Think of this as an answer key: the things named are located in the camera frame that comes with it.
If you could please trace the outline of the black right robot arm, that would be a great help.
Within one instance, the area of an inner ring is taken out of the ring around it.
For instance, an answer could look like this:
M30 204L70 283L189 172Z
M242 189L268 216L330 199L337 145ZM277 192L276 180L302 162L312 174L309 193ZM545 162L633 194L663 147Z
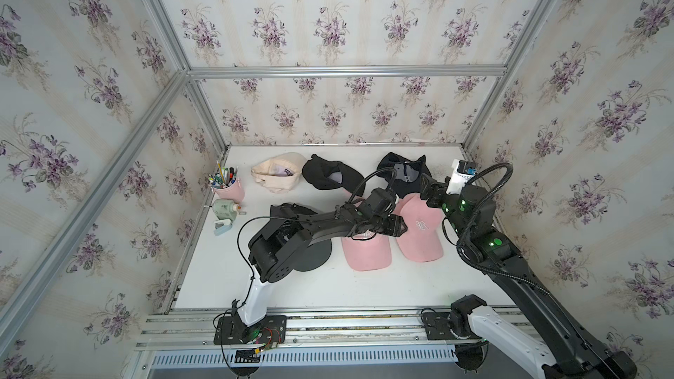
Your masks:
M458 332L474 333L497 347L533 378L634 378L638 368L572 317L528 265L512 240L493 226L493 197L514 173L495 164L469 179L458 193L448 182L423 175L421 198L442 210L457 235L459 258L489 277L512 299L540 338L532 339L499 318L487 303L466 296L452 305Z

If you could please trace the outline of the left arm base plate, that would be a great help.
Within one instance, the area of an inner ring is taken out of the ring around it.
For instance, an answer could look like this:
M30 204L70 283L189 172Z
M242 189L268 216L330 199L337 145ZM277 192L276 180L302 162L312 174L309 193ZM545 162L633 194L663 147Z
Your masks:
M256 324L247 326L240 319L239 314L221 313L212 321L215 327L213 343L223 346L283 344L287 321L286 316L266 316Z

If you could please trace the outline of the pink cap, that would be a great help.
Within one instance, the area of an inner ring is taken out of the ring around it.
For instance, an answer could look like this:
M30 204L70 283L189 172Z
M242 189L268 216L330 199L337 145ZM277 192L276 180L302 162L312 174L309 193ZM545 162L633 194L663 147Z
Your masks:
M437 229L444 220L441 209L428 207L421 194L410 193L397 204L394 214L403 218L407 231L396 238L402 254L410 261L430 262L443 256Z
M353 270L383 270L392 262L390 238L370 230L341 238L346 261Z

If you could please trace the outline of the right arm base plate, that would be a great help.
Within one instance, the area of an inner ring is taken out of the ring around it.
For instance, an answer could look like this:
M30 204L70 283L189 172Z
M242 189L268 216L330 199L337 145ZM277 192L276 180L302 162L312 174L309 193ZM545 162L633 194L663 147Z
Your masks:
M438 312L432 308L424 308L419 312L419 318L428 340L484 341L472 331L468 316L461 312Z

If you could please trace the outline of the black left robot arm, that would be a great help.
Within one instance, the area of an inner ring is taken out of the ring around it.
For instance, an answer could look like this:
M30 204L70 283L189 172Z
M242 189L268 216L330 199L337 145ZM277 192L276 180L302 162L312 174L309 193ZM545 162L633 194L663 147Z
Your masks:
M408 230L394 213L397 196L390 188L375 188L368 196L351 195L330 212L316 212L299 204L270 207L267 216L254 217L266 224L247 244L240 256L251 275L246 296L236 303L233 315L245 326L254 326L267 315L270 286L293 271L319 268L332 252L331 240L364 235L400 237Z

